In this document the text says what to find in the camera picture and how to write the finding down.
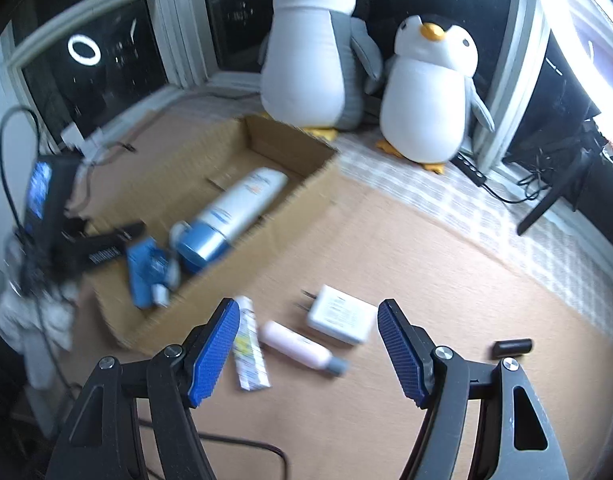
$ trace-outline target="black cylinder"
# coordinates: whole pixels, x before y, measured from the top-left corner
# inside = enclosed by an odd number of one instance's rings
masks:
[[[502,359],[503,357],[528,354],[531,352],[532,348],[532,339],[507,339],[506,341],[496,341],[491,347],[491,359]]]

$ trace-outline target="small penguin plush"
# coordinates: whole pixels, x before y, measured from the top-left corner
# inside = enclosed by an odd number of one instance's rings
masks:
[[[464,28],[439,17],[410,16],[395,35],[395,56],[380,108],[378,148],[443,173],[469,126],[471,111],[493,131],[475,91],[477,48]]]
[[[273,0],[273,22],[260,48],[260,97],[275,120],[333,140],[363,116],[363,92],[382,76],[382,57],[357,0]]]

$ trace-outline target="white wall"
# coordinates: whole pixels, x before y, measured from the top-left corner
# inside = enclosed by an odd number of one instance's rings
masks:
[[[0,67],[2,65],[2,45],[0,44]],[[0,70],[0,119],[9,107],[18,101],[13,93],[10,81]],[[4,133],[4,162],[6,177],[11,194],[20,216],[23,215],[24,193],[29,180],[30,168],[35,158],[35,134],[24,114],[11,118]],[[0,269],[4,269],[4,239],[13,228],[13,216],[0,184]]]

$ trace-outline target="penguin beak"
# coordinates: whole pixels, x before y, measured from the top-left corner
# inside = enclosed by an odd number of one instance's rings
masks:
[[[420,25],[420,34],[429,41],[440,41],[444,39],[446,32],[435,23],[423,23]]]

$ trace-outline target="lit display screen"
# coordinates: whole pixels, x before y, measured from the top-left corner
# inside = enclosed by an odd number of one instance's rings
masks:
[[[51,166],[47,162],[36,162],[30,177],[27,207],[42,219],[44,201],[48,193],[48,183],[51,181]]]

